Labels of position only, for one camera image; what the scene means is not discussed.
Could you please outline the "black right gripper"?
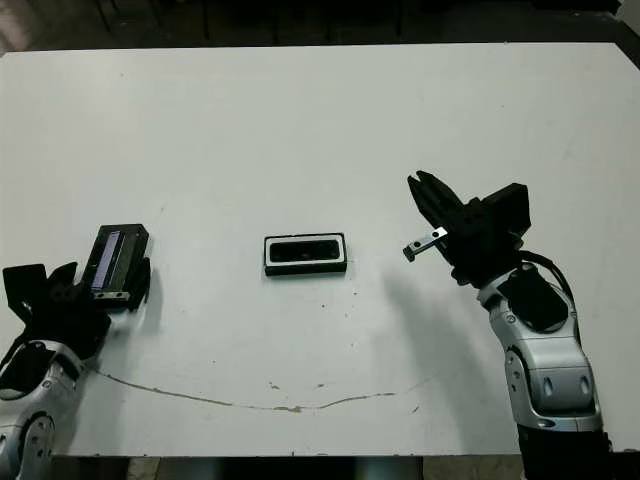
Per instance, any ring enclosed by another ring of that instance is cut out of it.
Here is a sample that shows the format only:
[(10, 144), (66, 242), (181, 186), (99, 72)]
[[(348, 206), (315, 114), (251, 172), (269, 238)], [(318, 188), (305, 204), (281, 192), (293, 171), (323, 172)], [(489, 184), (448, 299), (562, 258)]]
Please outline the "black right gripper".
[(474, 198), (464, 204), (447, 184), (424, 171), (407, 182), (418, 211), (432, 226), (403, 248), (408, 261), (435, 247), (451, 265), (456, 282), (476, 288), (518, 265), (524, 235), (522, 201)]

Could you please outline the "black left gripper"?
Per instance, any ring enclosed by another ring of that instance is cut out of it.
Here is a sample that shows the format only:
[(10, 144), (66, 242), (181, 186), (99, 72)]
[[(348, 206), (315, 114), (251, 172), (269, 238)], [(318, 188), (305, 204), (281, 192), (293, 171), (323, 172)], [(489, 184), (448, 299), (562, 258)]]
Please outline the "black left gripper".
[(22, 300), (29, 335), (34, 340), (51, 340), (66, 345), (80, 359), (95, 357), (112, 325), (111, 316), (139, 308), (147, 301), (150, 259), (144, 257), (127, 283), (128, 302), (95, 295), (84, 282), (75, 283), (78, 263), (70, 262), (53, 270), (44, 289)]

